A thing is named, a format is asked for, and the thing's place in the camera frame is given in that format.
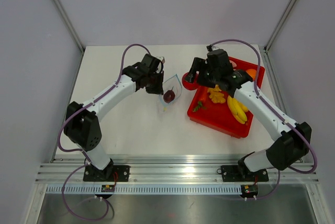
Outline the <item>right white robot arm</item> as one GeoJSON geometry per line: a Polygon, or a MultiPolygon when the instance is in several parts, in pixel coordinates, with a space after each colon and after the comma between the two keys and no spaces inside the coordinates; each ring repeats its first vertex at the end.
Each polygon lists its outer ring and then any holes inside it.
{"type": "Polygon", "coordinates": [[[316,156],[310,145],[311,126],[297,123],[275,106],[261,92],[255,78],[233,67],[225,50],[210,51],[206,59],[195,57],[184,80],[206,88],[218,86],[231,97],[231,104],[245,105],[274,141],[270,147],[238,161],[241,179],[250,180],[263,169],[291,169],[293,163],[308,153],[316,156]]]}

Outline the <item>red tomato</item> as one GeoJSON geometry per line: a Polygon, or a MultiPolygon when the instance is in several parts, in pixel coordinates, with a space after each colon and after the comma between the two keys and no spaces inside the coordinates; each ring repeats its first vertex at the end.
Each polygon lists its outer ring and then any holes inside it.
{"type": "Polygon", "coordinates": [[[194,91],[198,89],[199,85],[196,82],[190,83],[186,80],[187,75],[188,75],[188,72],[186,72],[182,77],[182,85],[184,86],[184,88],[189,91],[194,91]]]}

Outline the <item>clear zip top bag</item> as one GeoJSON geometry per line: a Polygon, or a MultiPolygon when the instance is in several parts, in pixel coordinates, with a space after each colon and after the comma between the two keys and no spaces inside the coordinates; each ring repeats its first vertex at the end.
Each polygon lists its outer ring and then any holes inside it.
{"type": "Polygon", "coordinates": [[[163,82],[163,94],[158,96],[158,114],[165,114],[173,108],[180,98],[183,86],[180,77],[175,74],[163,82]]]}

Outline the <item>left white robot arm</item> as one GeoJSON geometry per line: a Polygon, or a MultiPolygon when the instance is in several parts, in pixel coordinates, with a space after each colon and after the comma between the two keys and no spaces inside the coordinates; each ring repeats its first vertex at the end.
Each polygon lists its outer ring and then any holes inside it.
{"type": "Polygon", "coordinates": [[[145,54],[142,61],[122,67],[118,78],[84,103],[72,102],[66,111],[63,133],[83,152],[95,178],[109,180],[114,163],[100,141],[100,122],[123,99],[144,88],[148,94],[163,94],[165,59],[145,54]]]}

